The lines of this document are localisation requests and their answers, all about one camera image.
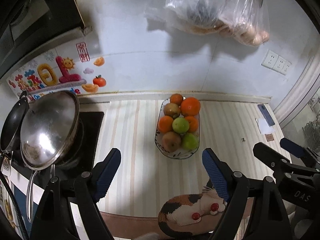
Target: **red pompom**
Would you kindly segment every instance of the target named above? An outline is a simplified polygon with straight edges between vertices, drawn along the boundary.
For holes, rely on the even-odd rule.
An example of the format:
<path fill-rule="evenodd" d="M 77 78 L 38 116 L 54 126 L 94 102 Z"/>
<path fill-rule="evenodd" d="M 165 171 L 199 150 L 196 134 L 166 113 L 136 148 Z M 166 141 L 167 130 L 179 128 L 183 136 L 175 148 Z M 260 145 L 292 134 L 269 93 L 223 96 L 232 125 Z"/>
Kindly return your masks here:
<path fill-rule="evenodd" d="M 200 218 L 200 214 L 199 213 L 193 213 L 192 214 L 192 219 L 193 220 L 198 220 Z"/>
<path fill-rule="evenodd" d="M 211 205 L 211 211 L 215 212 L 219 209 L 219 204 L 218 203 L 213 203 Z"/>

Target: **clear plastic bag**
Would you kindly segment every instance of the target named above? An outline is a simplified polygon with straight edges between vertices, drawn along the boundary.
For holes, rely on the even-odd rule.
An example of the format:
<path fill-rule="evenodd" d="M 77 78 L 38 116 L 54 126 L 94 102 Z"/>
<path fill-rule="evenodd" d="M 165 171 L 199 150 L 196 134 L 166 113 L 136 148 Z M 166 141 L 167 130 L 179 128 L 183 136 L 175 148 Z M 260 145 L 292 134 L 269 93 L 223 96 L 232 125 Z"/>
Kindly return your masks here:
<path fill-rule="evenodd" d="M 223 37 L 234 37 L 244 45 L 257 47 L 269 40 L 266 0 L 226 0 L 220 20 L 227 26 Z"/>
<path fill-rule="evenodd" d="M 160 20 L 185 32 L 204 35 L 226 26 L 219 20 L 225 0 L 154 0 L 148 18 Z"/>

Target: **cat figure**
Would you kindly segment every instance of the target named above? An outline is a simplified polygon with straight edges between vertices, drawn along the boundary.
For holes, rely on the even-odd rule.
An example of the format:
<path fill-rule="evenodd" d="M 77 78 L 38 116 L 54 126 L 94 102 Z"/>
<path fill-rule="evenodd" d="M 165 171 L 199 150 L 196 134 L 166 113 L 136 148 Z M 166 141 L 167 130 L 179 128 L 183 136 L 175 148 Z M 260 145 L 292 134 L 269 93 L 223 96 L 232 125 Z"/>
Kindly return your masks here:
<path fill-rule="evenodd" d="M 225 210 L 225 202 L 220 198 L 209 180 L 201 194 L 180 195 L 168 200 L 158 215 L 160 229 L 168 236 L 190 237 L 190 232 L 172 230 L 167 222 L 179 226 L 195 224 L 204 215 L 216 215 Z"/>

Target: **fruit plate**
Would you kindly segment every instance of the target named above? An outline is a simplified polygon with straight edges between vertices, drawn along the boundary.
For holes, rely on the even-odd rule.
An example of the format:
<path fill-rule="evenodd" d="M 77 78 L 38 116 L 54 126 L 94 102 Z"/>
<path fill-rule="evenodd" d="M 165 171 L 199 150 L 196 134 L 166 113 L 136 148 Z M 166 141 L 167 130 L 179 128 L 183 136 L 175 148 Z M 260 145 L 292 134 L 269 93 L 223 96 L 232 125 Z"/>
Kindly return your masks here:
<path fill-rule="evenodd" d="M 159 118 L 158 118 L 158 122 L 160 120 L 160 118 L 162 118 L 164 116 L 164 113 L 163 113 L 163 109 L 164 109 L 164 106 L 166 104 L 170 103 L 170 98 L 166 99 L 165 101 L 163 101 L 162 105 L 161 105 L 161 108 L 160 108 L 160 113 L 159 113 Z M 158 149 L 160 150 L 160 152 L 164 155 L 164 156 L 167 156 L 169 158 L 172 158 L 172 159 L 180 159 L 180 160 L 183 160 L 183 159 L 186 159 L 186 158 L 189 158 L 191 157 L 199 148 L 199 142 L 200 142 L 200 119 L 199 119 L 199 114 L 197 114 L 195 116 L 195 118 L 198 120 L 198 129 L 193 133 L 193 135 L 195 135 L 198 139 L 198 147 L 194 150 L 185 150 L 183 149 L 182 147 L 180 147 L 178 150 L 176 150 L 175 152 L 172 152 L 172 153 L 169 153 L 167 152 L 162 144 L 161 144 L 161 141 L 162 141 L 162 137 L 163 137 L 163 133 L 161 133 L 158 128 L 156 128 L 156 135 L 155 135 L 155 143 L 156 143 L 156 146 L 158 147 Z"/>

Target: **black frying pan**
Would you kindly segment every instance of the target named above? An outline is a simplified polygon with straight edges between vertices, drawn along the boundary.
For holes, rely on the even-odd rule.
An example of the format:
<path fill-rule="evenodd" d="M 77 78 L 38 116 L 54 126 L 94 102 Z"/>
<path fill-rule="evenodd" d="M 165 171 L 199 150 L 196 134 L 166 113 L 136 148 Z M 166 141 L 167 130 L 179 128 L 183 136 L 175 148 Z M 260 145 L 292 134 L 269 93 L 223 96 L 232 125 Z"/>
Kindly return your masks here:
<path fill-rule="evenodd" d="M 1 131 L 0 150 L 5 155 L 10 155 L 13 150 L 20 146 L 20 128 L 23 117 L 29 110 L 27 92 L 23 91 L 19 101 L 13 106 Z"/>

